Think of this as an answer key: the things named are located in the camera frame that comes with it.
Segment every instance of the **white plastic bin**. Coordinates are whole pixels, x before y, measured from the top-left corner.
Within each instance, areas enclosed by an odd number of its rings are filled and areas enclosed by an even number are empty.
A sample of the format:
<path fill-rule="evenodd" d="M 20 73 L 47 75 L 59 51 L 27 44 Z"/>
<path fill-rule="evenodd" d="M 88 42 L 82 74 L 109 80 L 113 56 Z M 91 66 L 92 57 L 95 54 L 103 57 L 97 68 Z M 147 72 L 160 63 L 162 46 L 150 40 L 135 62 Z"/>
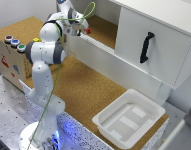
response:
<path fill-rule="evenodd" d="M 113 144 L 130 149 L 164 113 L 164 108 L 130 89 L 92 120 Z"/>

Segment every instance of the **cabinet handle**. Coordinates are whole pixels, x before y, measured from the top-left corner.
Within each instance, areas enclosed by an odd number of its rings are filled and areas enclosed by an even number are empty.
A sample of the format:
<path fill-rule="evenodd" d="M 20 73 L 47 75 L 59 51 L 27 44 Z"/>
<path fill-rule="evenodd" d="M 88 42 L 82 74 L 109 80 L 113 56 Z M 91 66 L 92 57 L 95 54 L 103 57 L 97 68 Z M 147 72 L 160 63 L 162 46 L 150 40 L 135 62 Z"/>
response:
<path fill-rule="evenodd" d="M 143 64 L 148 60 L 148 57 L 146 56 L 147 50 L 148 50 L 148 45 L 149 45 L 149 40 L 152 39 L 155 35 L 151 32 L 148 32 L 148 36 L 146 37 L 144 41 L 144 45 L 142 48 L 142 53 L 140 57 L 140 63 Z"/>

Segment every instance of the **cardboard box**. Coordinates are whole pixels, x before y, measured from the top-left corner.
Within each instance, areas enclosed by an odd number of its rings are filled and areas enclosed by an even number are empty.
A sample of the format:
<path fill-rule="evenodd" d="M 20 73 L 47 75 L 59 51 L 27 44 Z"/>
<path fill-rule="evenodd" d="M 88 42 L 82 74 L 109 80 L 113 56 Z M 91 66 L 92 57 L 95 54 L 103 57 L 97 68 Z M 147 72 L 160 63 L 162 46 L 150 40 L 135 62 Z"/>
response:
<path fill-rule="evenodd" d="M 25 54 L 18 53 L 16 49 L 0 41 L 0 71 L 5 78 L 23 90 L 19 79 L 23 81 L 32 75 L 32 65 Z"/>

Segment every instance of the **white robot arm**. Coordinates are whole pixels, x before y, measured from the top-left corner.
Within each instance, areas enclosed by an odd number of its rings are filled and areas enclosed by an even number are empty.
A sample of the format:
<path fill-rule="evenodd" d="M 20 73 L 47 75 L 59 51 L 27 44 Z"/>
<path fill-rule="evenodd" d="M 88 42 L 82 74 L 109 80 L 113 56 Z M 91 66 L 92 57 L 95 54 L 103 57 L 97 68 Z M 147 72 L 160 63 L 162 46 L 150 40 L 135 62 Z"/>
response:
<path fill-rule="evenodd" d="M 63 34 L 79 35 L 81 30 L 78 31 L 74 25 L 82 24 L 82 28 L 88 28 L 86 19 L 83 19 L 83 15 L 74 10 L 70 0 L 57 0 L 57 2 L 61 11 L 49 15 L 40 31 L 42 42 L 30 42 L 25 50 L 27 59 L 33 64 L 34 88 L 28 94 L 28 98 L 42 108 L 45 108 L 53 91 L 53 79 L 49 64 L 61 64 L 66 57 L 65 51 L 58 40 Z M 42 143 L 50 139 L 50 136 L 57 130 L 56 116 L 61 114 L 64 109 L 64 101 L 53 95 L 42 123 L 40 123 L 33 138 L 32 144 L 34 147 L 40 150 L 46 149 Z"/>

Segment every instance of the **cork surface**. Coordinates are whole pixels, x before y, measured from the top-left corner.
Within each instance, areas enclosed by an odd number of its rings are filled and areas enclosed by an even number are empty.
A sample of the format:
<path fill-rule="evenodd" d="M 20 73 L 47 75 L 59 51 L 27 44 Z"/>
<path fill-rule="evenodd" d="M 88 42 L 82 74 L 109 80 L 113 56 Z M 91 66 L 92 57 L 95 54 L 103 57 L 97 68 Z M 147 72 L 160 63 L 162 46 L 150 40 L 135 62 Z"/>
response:
<path fill-rule="evenodd" d="M 58 66 L 52 65 L 50 68 L 55 81 Z M 32 78 L 24 82 L 34 87 Z M 67 113 L 115 150 L 119 150 L 100 134 L 92 118 L 124 92 L 126 89 L 69 55 L 61 65 L 54 94 L 65 101 Z M 161 117 L 131 150 L 141 149 L 167 119 L 168 115 Z"/>
<path fill-rule="evenodd" d="M 98 16 L 87 19 L 91 33 L 88 36 L 115 49 L 118 26 Z"/>
<path fill-rule="evenodd" d="M 4 42 L 5 36 L 12 35 L 14 39 L 20 40 L 21 44 L 27 45 L 34 38 L 39 38 L 39 32 L 43 22 L 35 17 L 16 22 L 0 29 L 0 40 Z"/>

